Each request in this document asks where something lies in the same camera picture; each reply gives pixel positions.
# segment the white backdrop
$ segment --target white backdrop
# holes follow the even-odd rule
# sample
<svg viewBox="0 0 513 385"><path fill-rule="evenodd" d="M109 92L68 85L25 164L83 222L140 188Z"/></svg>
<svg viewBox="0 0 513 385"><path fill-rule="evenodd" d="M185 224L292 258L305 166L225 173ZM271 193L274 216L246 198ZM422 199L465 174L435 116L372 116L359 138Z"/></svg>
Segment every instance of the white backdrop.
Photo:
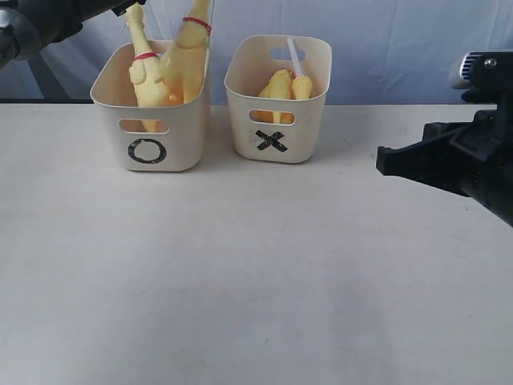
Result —
<svg viewBox="0 0 513 385"><path fill-rule="evenodd" d="M190 3L147 0L147 35L171 38ZM513 0L217 0L212 102L226 101L224 74L242 39L299 34L333 48L328 103L461 103L461 92L448 86L450 66L468 51L511 47L512 10ZM42 54L72 98L88 98L104 63L129 38L124 19L109 12ZM34 94L5 71L0 81L3 97L6 90Z"/></svg>

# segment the red band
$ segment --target red band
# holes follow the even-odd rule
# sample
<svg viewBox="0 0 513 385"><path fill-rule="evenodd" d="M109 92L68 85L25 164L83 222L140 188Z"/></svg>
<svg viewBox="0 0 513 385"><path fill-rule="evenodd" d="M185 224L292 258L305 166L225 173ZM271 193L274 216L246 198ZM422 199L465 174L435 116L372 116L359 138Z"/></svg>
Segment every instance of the red band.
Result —
<svg viewBox="0 0 513 385"><path fill-rule="evenodd" d="M134 61L136 60L145 60L147 58L158 58L159 56L155 52L147 52L146 54L141 54L136 56Z"/></svg>
<svg viewBox="0 0 513 385"><path fill-rule="evenodd" d="M183 19L185 22L195 22L200 24L201 26L205 27L205 30L207 30L208 36L212 33L212 27L208 25L208 23L204 22L203 20L199 20L198 18L193 18L192 16L187 16Z"/></svg>

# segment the x symbol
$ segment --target x symbol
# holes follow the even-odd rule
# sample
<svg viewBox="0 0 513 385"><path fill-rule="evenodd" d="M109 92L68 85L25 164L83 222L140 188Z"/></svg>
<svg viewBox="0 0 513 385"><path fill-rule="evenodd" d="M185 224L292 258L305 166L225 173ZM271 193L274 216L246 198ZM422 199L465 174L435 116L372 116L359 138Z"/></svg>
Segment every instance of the x symbol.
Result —
<svg viewBox="0 0 513 385"><path fill-rule="evenodd" d="M264 141L260 143L258 146L258 149L260 151L265 150L269 146L273 146L276 150L280 152L285 152L288 150L283 144L281 144L278 140L283 138L285 135L283 135L281 132L275 132L271 136L265 135L262 131L258 130L256 132L256 136L263 139Z"/></svg>

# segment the white straw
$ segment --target white straw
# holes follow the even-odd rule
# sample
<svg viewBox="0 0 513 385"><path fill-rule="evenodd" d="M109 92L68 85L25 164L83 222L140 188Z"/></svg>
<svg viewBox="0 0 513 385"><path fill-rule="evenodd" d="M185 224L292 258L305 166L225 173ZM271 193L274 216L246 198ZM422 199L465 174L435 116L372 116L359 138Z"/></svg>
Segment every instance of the white straw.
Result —
<svg viewBox="0 0 513 385"><path fill-rule="evenodd" d="M301 64L299 63L299 58L297 57L296 47L294 45L294 41L292 38L287 38L287 43L289 45L290 57L292 58L292 63L294 65L294 72L296 72L296 77L303 76L303 70L301 69Z"/></svg>

